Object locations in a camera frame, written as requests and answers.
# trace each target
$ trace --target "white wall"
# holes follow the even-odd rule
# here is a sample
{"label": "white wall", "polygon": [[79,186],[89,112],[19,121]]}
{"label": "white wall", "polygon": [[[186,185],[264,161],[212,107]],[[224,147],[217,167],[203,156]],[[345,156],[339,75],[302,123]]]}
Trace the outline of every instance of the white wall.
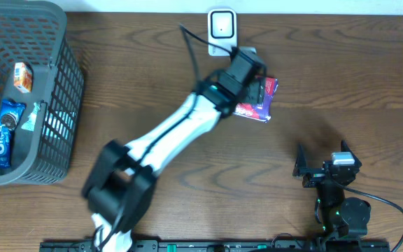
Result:
{"label": "white wall", "polygon": [[238,13],[403,15],[403,0],[48,0],[65,11],[207,13],[230,7]]}

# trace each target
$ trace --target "wooden table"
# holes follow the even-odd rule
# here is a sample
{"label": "wooden table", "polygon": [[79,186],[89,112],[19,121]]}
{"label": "wooden table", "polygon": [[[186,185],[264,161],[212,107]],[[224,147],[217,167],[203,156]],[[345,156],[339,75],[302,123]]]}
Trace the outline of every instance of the wooden table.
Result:
{"label": "wooden table", "polygon": [[[68,18],[68,38],[86,73],[69,175],[55,185],[0,187],[0,251],[38,251],[45,239],[92,234],[80,189],[96,156],[111,139],[145,134],[188,95],[194,77],[178,23],[206,38],[206,15]],[[346,139],[363,163],[352,186],[403,207],[403,17],[240,15],[239,30],[239,43],[255,46],[279,79],[272,119],[232,116],[188,146],[161,175],[135,233],[271,239],[318,232],[316,192],[292,177],[297,142],[320,166]],[[203,74],[228,65],[204,45],[195,49]],[[393,247],[401,213],[368,201],[368,237]]]}

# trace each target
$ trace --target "white rectangular device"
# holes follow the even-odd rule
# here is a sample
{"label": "white rectangular device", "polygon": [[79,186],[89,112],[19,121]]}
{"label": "white rectangular device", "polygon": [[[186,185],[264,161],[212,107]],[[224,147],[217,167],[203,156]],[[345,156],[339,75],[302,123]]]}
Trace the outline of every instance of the white rectangular device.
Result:
{"label": "white rectangular device", "polygon": [[[232,9],[213,9],[208,13],[208,41],[231,50],[237,47],[237,17]],[[215,46],[208,46],[211,56],[229,56],[228,52]]]}

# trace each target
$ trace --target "gray plastic basket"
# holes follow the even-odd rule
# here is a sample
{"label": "gray plastic basket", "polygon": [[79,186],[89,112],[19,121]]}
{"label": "gray plastic basket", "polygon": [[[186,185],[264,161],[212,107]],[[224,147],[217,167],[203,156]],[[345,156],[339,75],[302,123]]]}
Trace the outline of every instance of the gray plastic basket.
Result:
{"label": "gray plastic basket", "polygon": [[[8,98],[26,104],[15,130],[7,183],[51,184],[69,168],[83,97],[83,75],[64,37],[66,15],[46,1],[0,1],[0,108]],[[29,64],[32,92],[13,86],[13,66]],[[41,101],[33,132],[21,129],[34,102]]]}

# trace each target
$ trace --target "robotic arm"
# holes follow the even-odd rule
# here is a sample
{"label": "robotic arm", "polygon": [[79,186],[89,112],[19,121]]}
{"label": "robotic arm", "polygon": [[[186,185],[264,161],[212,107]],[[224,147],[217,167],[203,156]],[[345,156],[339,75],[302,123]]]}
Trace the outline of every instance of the robotic arm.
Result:
{"label": "robotic arm", "polygon": [[199,91],[143,137],[121,146],[112,141],[100,153],[82,195],[94,213],[94,246],[100,251],[125,252],[132,245],[131,229],[150,206],[158,176],[190,142],[227,118],[250,86],[263,61],[238,50],[216,82],[206,79]]}

